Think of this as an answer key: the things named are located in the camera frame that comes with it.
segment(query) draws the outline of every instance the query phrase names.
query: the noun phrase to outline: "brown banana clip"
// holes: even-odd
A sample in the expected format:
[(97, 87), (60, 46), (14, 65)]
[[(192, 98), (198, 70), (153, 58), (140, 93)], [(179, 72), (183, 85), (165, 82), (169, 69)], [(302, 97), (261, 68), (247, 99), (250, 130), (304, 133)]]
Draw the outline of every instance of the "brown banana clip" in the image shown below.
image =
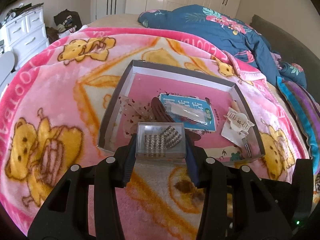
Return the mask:
[[(151, 100), (151, 108), (153, 111), (153, 114), (158, 122), (175, 122), (171, 116), (169, 116), (164, 109), (164, 106), (162, 105), (159, 98), (154, 97)], [(189, 136), (191, 142), (193, 145), (195, 144), (195, 141), (199, 141), (201, 139), (201, 136), (195, 132), (191, 132), (190, 130), (185, 129), (185, 133)]]

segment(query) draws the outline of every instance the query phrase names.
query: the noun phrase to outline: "white dresser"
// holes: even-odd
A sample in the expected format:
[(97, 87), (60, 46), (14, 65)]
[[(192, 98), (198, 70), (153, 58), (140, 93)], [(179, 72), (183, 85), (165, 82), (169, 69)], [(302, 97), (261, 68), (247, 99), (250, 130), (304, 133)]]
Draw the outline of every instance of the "white dresser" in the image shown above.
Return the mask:
[(4, 40), (4, 51), (15, 55), (15, 70), (19, 70), (34, 55), (49, 46), (43, 20), (43, 8), (25, 12), (0, 29), (0, 41)]

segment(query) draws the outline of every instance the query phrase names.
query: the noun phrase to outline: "striped pillow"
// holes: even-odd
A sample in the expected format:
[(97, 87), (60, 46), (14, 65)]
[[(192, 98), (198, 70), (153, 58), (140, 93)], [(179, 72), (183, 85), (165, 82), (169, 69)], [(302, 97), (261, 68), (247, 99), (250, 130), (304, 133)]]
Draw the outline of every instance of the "striped pillow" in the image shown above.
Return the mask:
[(313, 173), (320, 170), (320, 106), (300, 85), (277, 77), (277, 85), (296, 116), (297, 123), (307, 137)]

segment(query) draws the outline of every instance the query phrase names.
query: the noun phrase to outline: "cabinet handle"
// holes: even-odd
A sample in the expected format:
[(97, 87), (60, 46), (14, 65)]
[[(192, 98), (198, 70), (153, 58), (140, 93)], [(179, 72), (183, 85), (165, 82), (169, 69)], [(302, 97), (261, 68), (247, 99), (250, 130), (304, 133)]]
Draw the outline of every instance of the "cabinet handle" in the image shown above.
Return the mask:
[(21, 30), (21, 27), (19, 27), (18, 29), (16, 29), (14, 32), (12, 32), (12, 34), (14, 34), (14, 33), (16, 33), (16, 32), (18, 32), (18, 31), (20, 31)]
[(30, 44), (31, 42), (33, 42), (34, 40), (36, 39), (36, 37), (33, 37), (32, 39), (31, 39), (31, 41), (28, 41), (27, 43), (25, 43), (24, 45), (28, 45), (28, 44)]

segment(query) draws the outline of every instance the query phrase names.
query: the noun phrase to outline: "teal stripe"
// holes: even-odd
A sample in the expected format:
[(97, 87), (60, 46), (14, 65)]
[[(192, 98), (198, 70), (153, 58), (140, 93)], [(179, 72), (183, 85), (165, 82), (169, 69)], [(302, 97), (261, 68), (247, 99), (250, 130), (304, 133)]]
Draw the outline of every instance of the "teal stripe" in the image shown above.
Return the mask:
[(290, 101), (291, 105), (293, 106), (295, 114), (297, 114), (298, 118), (300, 119), (300, 123), (303, 127), (303, 130), (305, 132), (308, 132), (308, 144), (310, 145), (310, 148), (311, 148), (310, 152), (313, 157), (312, 167), (313, 167), (313, 173), (315, 174), (317, 172), (319, 159), (320, 159), (320, 153), (319, 153), (319, 148), (316, 141), (316, 135), (301, 105), (299, 104), (295, 96), (291, 93), (291, 91), (286, 87), (286, 85), (282, 83), (281, 77), (277, 77), (277, 84), (279, 89), (283, 92), (282, 94), (286, 97), (288, 101)]

